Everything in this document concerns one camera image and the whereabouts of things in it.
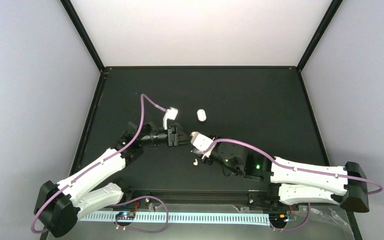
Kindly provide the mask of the clear plastic sheet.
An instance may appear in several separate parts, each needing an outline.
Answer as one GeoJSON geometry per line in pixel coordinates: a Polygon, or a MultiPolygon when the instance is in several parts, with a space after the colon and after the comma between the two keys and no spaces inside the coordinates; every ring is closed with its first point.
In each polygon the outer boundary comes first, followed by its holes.
{"type": "Polygon", "coordinates": [[[278,220],[271,231],[278,239],[288,240],[359,240],[355,214],[333,205],[299,205],[296,211],[284,211],[288,222],[278,220]]]}

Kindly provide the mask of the left circuit board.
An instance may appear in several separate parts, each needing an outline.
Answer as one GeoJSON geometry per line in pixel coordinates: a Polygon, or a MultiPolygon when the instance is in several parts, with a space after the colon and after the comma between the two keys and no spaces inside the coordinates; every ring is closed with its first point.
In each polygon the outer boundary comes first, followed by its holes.
{"type": "Polygon", "coordinates": [[[135,219],[136,213],[134,211],[121,211],[116,216],[115,219],[118,221],[132,221],[135,219]]]}

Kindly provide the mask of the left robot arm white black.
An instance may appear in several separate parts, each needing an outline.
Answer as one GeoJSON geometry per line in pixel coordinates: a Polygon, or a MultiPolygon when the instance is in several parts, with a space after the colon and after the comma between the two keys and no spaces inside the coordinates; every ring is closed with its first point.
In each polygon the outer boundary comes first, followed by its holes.
{"type": "Polygon", "coordinates": [[[167,128],[152,122],[142,127],[129,123],[120,138],[92,163],[57,183],[49,180],[42,184],[33,210],[31,231],[36,234],[49,231],[57,238],[64,236],[88,214],[121,202],[124,196],[121,183],[98,186],[137,160],[144,148],[178,147],[188,144],[190,139],[190,134],[173,121],[167,128]]]}

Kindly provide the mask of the white earbuds charging case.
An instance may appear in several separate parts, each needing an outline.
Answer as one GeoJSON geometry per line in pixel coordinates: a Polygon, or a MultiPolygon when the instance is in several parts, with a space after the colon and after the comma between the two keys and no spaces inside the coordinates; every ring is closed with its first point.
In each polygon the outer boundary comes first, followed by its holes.
{"type": "Polygon", "coordinates": [[[197,114],[197,119],[200,122],[205,122],[207,120],[207,114],[206,114],[206,111],[204,109],[198,109],[196,114],[197,114]]]}

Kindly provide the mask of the right circuit board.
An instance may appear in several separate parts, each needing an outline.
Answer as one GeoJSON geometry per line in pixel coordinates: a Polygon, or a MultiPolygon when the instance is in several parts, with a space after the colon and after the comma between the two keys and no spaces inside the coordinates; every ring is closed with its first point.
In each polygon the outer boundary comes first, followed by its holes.
{"type": "Polygon", "coordinates": [[[288,214],[270,214],[269,221],[273,223],[286,223],[291,220],[295,220],[295,216],[289,216],[288,214]]]}

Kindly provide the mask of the black front aluminium rail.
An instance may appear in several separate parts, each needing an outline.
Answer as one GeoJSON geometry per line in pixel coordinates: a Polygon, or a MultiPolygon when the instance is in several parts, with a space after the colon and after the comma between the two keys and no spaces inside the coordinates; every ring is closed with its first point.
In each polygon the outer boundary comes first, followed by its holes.
{"type": "Polygon", "coordinates": [[[294,184],[273,185],[268,191],[197,192],[140,191],[130,187],[121,188],[117,184],[109,183],[102,188],[86,192],[77,199],[74,199],[72,193],[58,193],[50,204],[59,203],[61,207],[79,212],[80,204],[90,202],[92,199],[97,200],[97,208],[101,209],[119,203],[126,205],[130,200],[137,201],[139,197],[148,199],[154,197],[167,204],[249,206],[268,213],[283,213],[288,210],[289,206],[296,209],[298,205],[305,203],[339,205],[343,199],[342,196],[321,188],[294,184]]]}

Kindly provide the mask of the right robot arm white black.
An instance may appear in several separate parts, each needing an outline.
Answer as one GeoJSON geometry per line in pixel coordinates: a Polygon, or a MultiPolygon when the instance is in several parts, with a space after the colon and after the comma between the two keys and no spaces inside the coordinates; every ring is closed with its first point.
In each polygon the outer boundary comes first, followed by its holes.
{"type": "Polygon", "coordinates": [[[268,186],[265,204],[273,210],[301,203],[331,204],[367,213],[369,191],[361,166],[349,161],[344,166],[321,166],[271,156],[238,140],[191,136],[193,152],[205,164],[217,162],[232,175],[268,186]]]}

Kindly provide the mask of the circuit board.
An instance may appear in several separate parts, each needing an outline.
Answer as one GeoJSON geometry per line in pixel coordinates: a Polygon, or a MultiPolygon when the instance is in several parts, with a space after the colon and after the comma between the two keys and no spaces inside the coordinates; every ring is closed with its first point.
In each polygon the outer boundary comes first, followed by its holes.
{"type": "Polygon", "coordinates": [[[269,221],[273,223],[286,223],[291,220],[295,220],[295,216],[289,216],[288,214],[270,214],[269,221]]]}
{"type": "Polygon", "coordinates": [[[116,216],[115,219],[118,221],[132,221],[135,219],[136,213],[134,211],[121,211],[116,216]]]}

